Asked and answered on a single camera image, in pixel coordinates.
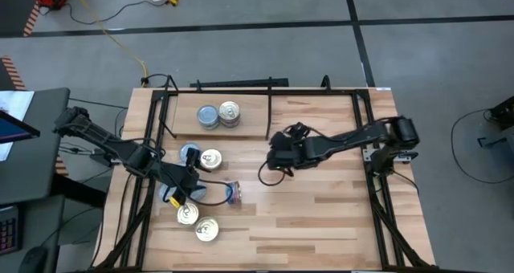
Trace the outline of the dark grey desk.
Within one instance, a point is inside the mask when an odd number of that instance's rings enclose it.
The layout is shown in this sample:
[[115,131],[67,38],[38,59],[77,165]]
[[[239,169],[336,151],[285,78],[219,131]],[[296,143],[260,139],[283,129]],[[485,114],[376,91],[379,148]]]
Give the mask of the dark grey desk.
[[54,121],[65,110],[70,91],[56,88],[35,92],[24,122],[40,131],[40,137],[17,141],[8,158],[0,162],[0,208],[16,205],[21,218],[19,251],[0,255],[0,273],[17,273],[32,248],[47,248],[44,273],[53,273],[58,257],[58,235],[65,197],[51,195],[59,150]]

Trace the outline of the white paper sheet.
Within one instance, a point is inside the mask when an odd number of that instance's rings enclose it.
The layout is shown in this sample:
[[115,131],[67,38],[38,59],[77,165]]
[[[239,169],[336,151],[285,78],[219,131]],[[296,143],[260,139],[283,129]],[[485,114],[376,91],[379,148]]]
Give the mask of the white paper sheet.
[[[0,110],[23,121],[34,94],[27,91],[0,91]],[[7,160],[13,143],[0,144],[0,162]]]

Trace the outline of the black computer mouse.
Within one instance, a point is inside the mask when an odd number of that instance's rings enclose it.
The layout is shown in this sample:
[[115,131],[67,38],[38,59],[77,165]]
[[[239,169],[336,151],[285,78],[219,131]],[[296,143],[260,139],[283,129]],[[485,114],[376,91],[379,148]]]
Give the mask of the black computer mouse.
[[43,273],[48,256],[44,246],[32,247],[23,257],[17,273]]

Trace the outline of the black keyboard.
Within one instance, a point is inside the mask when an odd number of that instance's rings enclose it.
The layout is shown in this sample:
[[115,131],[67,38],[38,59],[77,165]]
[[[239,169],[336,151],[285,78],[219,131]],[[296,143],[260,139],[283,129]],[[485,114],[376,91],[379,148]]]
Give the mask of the black keyboard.
[[20,215],[17,206],[0,208],[0,255],[7,255],[21,248],[19,225]]

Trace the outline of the black floor equipment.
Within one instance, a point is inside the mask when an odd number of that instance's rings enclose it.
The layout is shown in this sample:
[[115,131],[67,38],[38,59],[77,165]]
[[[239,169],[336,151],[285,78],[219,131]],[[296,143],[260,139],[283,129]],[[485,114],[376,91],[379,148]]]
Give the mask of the black floor equipment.
[[490,119],[500,128],[487,137],[478,139],[482,148],[491,148],[494,145],[505,143],[514,152],[514,96],[488,109]]

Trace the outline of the wooden shelf board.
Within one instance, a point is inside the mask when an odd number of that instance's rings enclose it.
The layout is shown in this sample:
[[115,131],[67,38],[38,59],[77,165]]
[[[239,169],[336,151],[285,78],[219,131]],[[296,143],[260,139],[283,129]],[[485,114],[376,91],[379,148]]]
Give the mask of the wooden shelf board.
[[[203,105],[219,107],[226,101],[235,102],[240,108],[240,122],[234,128],[220,124],[217,128],[203,128],[197,118],[198,109]],[[173,119],[171,131],[176,135],[213,137],[262,137],[267,133],[268,98],[243,94],[200,94],[181,93],[172,101],[169,116]]]

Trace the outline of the black orange striped mat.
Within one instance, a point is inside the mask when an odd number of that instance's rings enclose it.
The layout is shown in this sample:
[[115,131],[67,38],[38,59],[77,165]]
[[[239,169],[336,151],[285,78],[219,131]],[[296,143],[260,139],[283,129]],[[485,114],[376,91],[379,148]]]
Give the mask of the black orange striped mat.
[[21,79],[12,59],[4,55],[0,57],[0,90],[26,91],[27,87]]
[[29,36],[38,16],[35,0],[0,0],[0,38]]

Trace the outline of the black metal shelf frame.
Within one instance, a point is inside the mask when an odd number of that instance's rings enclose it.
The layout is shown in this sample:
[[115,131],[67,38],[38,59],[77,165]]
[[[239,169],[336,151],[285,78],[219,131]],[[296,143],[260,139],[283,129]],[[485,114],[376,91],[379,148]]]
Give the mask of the black metal shelf frame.
[[190,90],[177,90],[173,87],[172,82],[169,81],[165,88],[161,91],[155,91],[152,94],[152,100],[161,103],[161,112],[158,117],[158,125],[160,129],[167,130],[172,137],[188,136],[176,135],[171,131],[171,124],[168,121],[173,118],[169,116],[172,108],[172,101],[176,100],[181,93],[200,93],[200,94],[243,94],[243,95],[258,95],[266,96],[268,98],[268,125],[267,133],[264,138],[267,138],[270,133],[271,127],[271,108],[272,108],[272,93],[274,88],[286,88],[289,86],[289,79],[287,78],[272,78],[267,79],[252,79],[252,80],[234,80],[224,82],[211,82],[203,83],[197,81],[190,86]]

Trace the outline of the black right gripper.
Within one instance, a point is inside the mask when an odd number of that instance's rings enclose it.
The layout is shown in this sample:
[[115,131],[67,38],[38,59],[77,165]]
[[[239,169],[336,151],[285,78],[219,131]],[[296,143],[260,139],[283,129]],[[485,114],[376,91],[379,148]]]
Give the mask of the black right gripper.
[[292,141],[288,134],[276,132],[270,139],[269,145],[271,150],[279,150],[270,151],[267,154],[267,167],[270,170],[290,167],[309,169],[317,167],[322,162],[321,137],[307,137]]

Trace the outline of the laptop with blue screen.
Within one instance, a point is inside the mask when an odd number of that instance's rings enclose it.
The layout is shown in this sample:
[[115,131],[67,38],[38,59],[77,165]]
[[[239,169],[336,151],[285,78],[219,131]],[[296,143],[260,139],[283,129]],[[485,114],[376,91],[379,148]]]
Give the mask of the laptop with blue screen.
[[40,137],[40,131],[0,110],[0,144]]

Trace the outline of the black metal rig frame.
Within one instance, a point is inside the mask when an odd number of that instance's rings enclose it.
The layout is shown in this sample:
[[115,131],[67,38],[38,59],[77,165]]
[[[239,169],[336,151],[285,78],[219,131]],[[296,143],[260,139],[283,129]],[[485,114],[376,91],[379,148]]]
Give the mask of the black metal rig frame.
[[[112,175],[97,241],[96,271],[390,271],[435,269],[413,174],[393,162],[387,173],[371,170],[370,156],[382,143],[333,154],[317,167],[294,169],[292,177],[265,164],[276,132],[301,122],[335,136],[397,116],[393,96],[377,88],[274,88],[267,138],[177,136],[160,129],[155,91],[133,91],[124,139],[151,137],[165,150],[164,162],[179,162],[193,142],[217,149],[222,164],[201,172],[207,184],[199,219],[215,218],[219,232],[200,241],[195,228],[177,222],[161,202],[157,183]],[[226,188],[238,181],[239,204],[227,203]]]

